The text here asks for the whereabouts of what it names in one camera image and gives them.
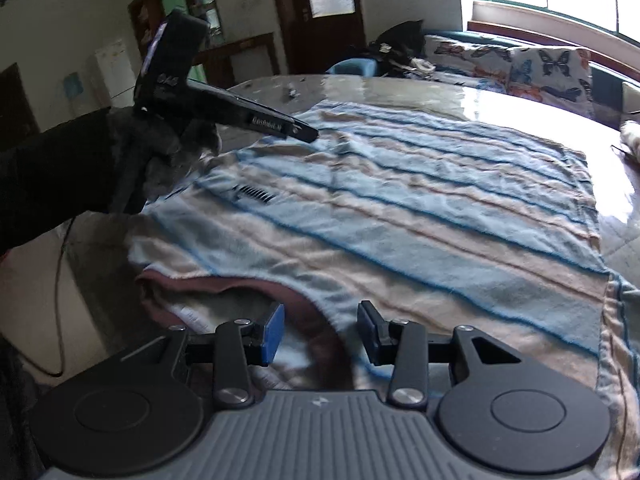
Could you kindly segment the left gloved hand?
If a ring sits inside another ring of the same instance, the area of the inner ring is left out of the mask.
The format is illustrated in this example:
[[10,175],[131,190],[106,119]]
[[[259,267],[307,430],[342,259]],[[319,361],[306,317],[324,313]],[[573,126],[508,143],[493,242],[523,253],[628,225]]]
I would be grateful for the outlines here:
[[108,210],[136,214],[150,200],[168,194],[205,153],[220,153],[216,125],[191,119],[175,126],[147,110],[115,108],[108,113],[114,141],[113,194]]

